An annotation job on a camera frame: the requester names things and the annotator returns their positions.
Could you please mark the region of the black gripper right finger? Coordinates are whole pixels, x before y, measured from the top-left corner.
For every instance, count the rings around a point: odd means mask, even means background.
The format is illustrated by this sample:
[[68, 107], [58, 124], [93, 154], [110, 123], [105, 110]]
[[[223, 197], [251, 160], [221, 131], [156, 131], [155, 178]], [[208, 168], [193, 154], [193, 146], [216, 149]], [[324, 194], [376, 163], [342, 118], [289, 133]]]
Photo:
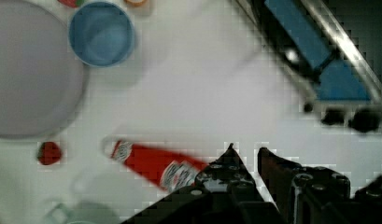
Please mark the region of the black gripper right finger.
[[286, 160], [266, 147], [258, 152], [258, 173], [288, 224], [322, 224], [323, 207], [350, 196], [346, 176]]

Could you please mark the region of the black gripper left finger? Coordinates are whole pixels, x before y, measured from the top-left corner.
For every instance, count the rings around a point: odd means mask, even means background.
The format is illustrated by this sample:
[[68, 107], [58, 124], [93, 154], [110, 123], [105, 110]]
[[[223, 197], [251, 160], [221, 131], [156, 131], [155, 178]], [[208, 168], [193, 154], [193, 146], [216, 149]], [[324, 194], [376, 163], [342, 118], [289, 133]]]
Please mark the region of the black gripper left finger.
[[235, 151], [233, 143], [195, 177], [194, 185], [211, 193], [228, 194], [236, 203], [263, 201], [254, 178]]

